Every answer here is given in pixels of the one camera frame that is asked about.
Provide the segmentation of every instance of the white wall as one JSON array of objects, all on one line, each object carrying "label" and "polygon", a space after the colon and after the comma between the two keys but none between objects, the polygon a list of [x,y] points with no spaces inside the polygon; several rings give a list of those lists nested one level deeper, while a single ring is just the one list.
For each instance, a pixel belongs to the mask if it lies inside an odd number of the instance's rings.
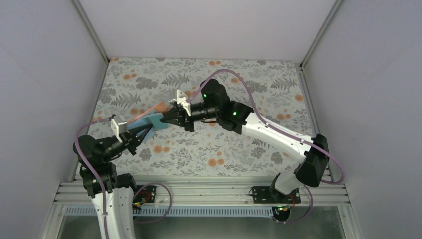
[{"label": "white wall", "polygon": [[305,67],[366,239],[420,238],[422,1],[346,0]]},{"label": "white wall", "polygon": [[80,0],[109,57],[302,61],[335,0]]},{"label": "white wall", "polygon": [[0,238],[38,238],[105,64],[70,0],[0,9]]}]

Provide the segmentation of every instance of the floral patterned surface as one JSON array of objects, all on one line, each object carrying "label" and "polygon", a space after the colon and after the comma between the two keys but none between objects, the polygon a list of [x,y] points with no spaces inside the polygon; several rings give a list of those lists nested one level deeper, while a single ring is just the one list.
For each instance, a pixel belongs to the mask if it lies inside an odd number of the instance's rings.
[{"label": "floral patterned surface", "polygon": [[[159,101],[174,97],[174,89],[190,96],[208,75],[222,68],[244,77],[261,114],[288,129],[311,134],[295,65],[283,61],[113,58],[93,120],[112,114],[129,120]],[[226,86],[232,100],[250,105],[237,78],[229,73],[215,78]],[[112,132],[105,123],[96,124],[90,127],[89,135],[101,138]],[[118,174],[274,176],[296,163],[262,141],[200,122],[195,123],[195,132],[173,125],[156,132],[137,152],[132,156],[125,151],[114,161]]]}]

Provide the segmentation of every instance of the black and white robotic arm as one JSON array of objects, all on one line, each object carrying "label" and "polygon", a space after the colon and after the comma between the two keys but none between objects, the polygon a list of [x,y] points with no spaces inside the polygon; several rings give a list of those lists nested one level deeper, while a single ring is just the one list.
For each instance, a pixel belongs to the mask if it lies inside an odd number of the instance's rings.
[{"label": "black and white robotic arm", "polygon": [[[288,154],[299,165],[275,176],[270,186],[270,192],[274,198],[289,195],[302,185],[319,186],[328,164],[328,157],[309,145],[303,144],[302,141],[280,134],[268,127],[268,123],[278,130],[294,135],[300,140],[312,142],[328,151],[327,140],[324,136],[320,134],[316,137],[301,135],[266,118],[264,120],[267,124],[263,123],[253,108],[240,102],[231,101],[225,87],[215,79],[207,82],[201,90],[201,95],[202,102],[191,104],[187,102],[188,96],[177,90],[173,107],[163,114],[160,121],[193,132],[194,122],[215,119],[222,128],[228,131],[259,139]],[[107,216],[103,213],[104,203],[101,188],[92,172],[87,169],[78,155],[78,159],[82,163],[80,175],[83,179],[83,186],[92,198],[91,202],[97,211],[102,238],[106,238],[103,224],[104,217],[107,217],[105,226],[108,229],[109,238],[135,239],[132,200],[136,183],[130,174],[117,176],[116,167],[111,161],[126,149],[135,155],[136,148],[142,142],[142,135],[145,136],[153,125],[127,130],[127,123],[124,119],[113,116],[110,121],[115,136],[94,139],[84,135],[78,138],[82,153],[98,172],[105,185]],[[143,132],[142,135],[137,137],[136,135],[140,132]]]}]

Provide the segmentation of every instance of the gray floor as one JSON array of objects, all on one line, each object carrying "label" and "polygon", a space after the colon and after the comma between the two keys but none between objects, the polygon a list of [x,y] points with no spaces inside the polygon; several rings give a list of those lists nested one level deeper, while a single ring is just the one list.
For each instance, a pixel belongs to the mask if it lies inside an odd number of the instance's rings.
[{"label": "gray floor", "polygon": [[[290,219],[305,211],[306,208],[295,208]],[[291,225],[278,225],[267,218],[167,217],[154,224],[135,224],[135,233],[137,239],[344,238],[337,207],[316,207],[308,218]],[[59,238],[101,239],[97,218],[66,217]]]}]

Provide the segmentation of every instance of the gray wall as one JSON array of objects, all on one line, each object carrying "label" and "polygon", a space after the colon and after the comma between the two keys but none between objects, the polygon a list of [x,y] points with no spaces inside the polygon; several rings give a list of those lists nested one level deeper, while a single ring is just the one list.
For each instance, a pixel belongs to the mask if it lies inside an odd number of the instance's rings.
[{"label": "gray wall", "polygon": [[70,0],[0,4],[0,238],[38,238],[105,64]]},{"label": "gray wall", "polygon": [[422,1],[346,0],[305,67],[363,236],[420,238]]}]

